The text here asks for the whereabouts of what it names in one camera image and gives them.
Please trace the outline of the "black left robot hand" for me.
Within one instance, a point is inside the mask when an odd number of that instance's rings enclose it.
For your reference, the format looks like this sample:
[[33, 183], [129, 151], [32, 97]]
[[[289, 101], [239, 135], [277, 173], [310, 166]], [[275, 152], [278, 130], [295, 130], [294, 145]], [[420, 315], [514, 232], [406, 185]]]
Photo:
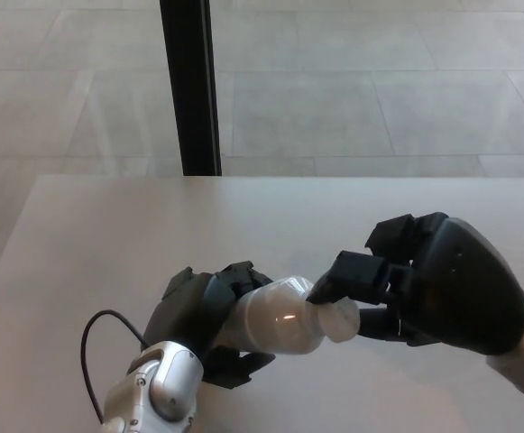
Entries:
[[232, 263], [219, 272], [185, 268], [170, 279], [143, 332], [147, 345], [172, 341], [190, 349], [204, 367], [202, 381], [231, 390], [276, 358], [257, 349], [234, 349], [216, 338], [244, 295], [271, 283], [250, 262]]

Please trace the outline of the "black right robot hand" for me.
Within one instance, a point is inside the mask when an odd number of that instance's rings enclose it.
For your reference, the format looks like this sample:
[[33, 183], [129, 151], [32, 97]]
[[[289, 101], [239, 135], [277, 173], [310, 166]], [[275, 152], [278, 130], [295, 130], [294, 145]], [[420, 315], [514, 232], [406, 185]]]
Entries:
[[315, 305], [365, 304], [358, 335], [443, 343], [503, 355], [524, 334], [524, 290], [500, 252], [464, 220], [436, 212], [378, 223], [370, 253], [342, 251], [317, 281]]

